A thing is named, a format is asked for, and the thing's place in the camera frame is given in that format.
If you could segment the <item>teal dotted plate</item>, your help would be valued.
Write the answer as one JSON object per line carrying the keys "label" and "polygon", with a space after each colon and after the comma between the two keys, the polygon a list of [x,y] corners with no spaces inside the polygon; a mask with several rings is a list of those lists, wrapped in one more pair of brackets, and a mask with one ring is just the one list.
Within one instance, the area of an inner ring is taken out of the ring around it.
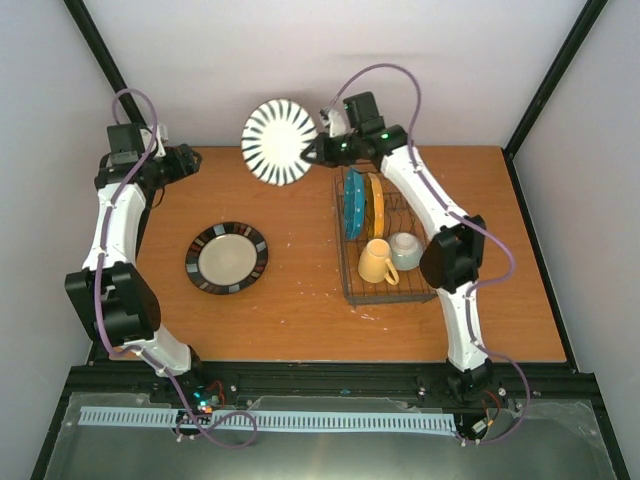
{"label": "teal dotted plate", "polygon": [[365,218],[366,192],[361,173],[350,168],[344,182],[344,225],[347,240],[355,240],[362,231]]}

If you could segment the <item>white blue striped plate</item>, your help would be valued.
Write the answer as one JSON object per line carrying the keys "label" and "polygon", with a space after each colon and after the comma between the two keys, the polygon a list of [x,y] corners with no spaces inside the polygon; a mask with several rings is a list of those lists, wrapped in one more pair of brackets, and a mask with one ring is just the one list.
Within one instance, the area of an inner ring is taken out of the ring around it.
{"label": "white blue striped plate", "polygon": [[301,153],[316,136],[314,121],[303,106],[285,98],[268,100],[244,124],[240,146],[245,166],[263,183],[293,184],[311,168]]}

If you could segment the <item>orange dotted plate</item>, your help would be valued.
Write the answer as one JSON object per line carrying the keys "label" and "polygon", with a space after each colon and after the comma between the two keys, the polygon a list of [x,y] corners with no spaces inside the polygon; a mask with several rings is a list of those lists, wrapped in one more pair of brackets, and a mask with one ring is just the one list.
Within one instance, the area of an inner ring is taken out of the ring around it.
{"label": "orange dotted plate", "polygon": [[368,237],[379,239],[384,234],[384,193],[379,178],[374,173],[365,176],[367,186],[366,207],[368,215]]}

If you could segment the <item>dark wire dish rack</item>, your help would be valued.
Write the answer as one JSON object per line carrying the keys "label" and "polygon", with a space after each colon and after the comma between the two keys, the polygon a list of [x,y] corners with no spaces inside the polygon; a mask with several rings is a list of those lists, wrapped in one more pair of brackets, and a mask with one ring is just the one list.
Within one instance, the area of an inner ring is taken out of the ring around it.
{"label": "dark wire dish rack", "polygon": [[[370,240],[368,229],[370,216],[360,235],[355,239],[346,236],[344,214],[344,191],[348,170],[341,168],[334,175],[333,206],[335,218],[338,265],[342,283],[342,293],[347,302],[356,307],[360,305],[425,303],[437,297],[436,292],[424,280],[420,270],[414,268],[399,273],[399,283],[391,285],[386,281],[372,284],[364,281],[357,273],[359,258]],[[388,238],[395,233],[410,233],[418,238],[423,246],[429,243],[428,237],[404,197],[393,184],[385,178],[380,179],[384,199],[384,231]]]}

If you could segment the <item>dark patterned plate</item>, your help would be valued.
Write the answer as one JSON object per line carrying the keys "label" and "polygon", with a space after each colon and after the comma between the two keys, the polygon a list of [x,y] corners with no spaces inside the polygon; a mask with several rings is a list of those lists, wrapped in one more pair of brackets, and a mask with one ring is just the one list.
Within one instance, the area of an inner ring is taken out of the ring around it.
{"label": "dark patterned plate", "polygon": [[190,282],[212,295],[239,293],[264,274],[269,260],[265,237],[241,222],[215,224],[196,236],[185,255]]}

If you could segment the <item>pale green ceramic bowl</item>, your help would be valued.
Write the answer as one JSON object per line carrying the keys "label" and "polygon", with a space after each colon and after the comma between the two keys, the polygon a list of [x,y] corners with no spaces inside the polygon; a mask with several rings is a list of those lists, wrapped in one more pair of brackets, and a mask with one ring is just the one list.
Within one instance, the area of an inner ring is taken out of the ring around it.
{"label": "pale green ceramic bowl", "polygon": [[387,242],[391,248],[391,260],[398,271],[410,271],[419,266],[424,247],[415,235],[397,232]]}

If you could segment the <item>yellow ceramic mug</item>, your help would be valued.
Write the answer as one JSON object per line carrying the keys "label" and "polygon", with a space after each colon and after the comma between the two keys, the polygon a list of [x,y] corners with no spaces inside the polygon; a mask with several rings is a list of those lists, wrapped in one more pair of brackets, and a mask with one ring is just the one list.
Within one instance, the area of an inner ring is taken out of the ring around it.
{"label": "yellow ceramic mug", "polygon": [[372,284],[399,283],[399,274],[391,260],[391,247],[385,240],[376,238],[366,244],[359,258],[358,274]]}

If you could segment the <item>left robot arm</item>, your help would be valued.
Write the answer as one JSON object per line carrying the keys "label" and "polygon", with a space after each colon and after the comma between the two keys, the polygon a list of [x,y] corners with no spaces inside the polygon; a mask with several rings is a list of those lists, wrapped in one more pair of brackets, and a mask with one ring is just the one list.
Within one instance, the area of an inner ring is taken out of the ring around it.
{"label": "left robot arm", "polygon": [[198,172],[200,155],[182,144],[167,147],[157,125],[108,127],[110,151],[94,179],[99,212],[88,255],[65,278],[65,291],[87,333],[108,354],[134,354],[186,402],[201,400],[208,378],[196,369],[192,347],[163,325],[159,301],[136,260],[157,191]]}

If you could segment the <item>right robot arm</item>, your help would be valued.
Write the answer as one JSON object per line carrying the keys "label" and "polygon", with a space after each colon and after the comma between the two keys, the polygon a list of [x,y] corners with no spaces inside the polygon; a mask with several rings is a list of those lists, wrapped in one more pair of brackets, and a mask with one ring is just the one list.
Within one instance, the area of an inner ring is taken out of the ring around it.
{"label": "right robot arm", "polygon": [[385,124],[372,93],[345,99],[342,112],[326,107],[320,118],[323,129],[302,151],[302,159],[331,168],[370,162],[420,220],[428,245],[419,268],[438,295],[448,336],[446,388],[456,403],[470,402],[491,376],[476,292],[485,244],[483,218],[468,215],[446,194],[410,134]]}

